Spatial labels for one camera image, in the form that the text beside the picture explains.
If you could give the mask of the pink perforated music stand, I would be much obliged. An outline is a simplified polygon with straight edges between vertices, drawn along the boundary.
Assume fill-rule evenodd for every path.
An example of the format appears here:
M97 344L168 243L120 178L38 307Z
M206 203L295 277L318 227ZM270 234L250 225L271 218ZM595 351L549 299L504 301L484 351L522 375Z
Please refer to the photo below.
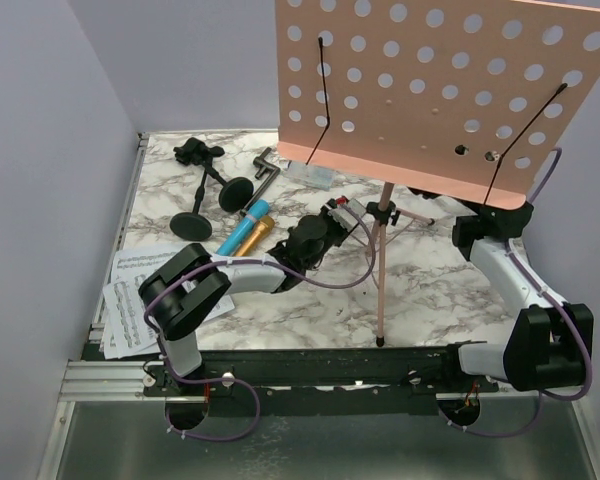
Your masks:
M600 8L279 1L278 151L498 210L600 77Z

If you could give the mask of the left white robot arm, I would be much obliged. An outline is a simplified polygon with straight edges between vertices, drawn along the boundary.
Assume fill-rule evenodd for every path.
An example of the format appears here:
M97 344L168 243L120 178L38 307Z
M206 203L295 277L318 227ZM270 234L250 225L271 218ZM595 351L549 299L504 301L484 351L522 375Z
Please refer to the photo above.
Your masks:
M288 237L260 257L212 255L199 243L183 247L138 288L145 322L176 376L191 377L203 363L196 330L220 300L231 294L287 292L309 279L327 252L339 247L362 222L366 208L340 197L317 215L302 217Z

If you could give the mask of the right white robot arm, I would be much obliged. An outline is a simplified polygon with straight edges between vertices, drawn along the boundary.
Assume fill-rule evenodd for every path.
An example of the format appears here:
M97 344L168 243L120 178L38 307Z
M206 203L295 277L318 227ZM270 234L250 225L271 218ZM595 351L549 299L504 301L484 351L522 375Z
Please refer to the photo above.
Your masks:
M533 205L506 210L463 204L470 212L456 219L453 245L489 280L515 322L503 344L448 345L440 378L489 377L556 400L584 397L593 380L594 315L586 304L557 294L515 250L513 242L530 222Z

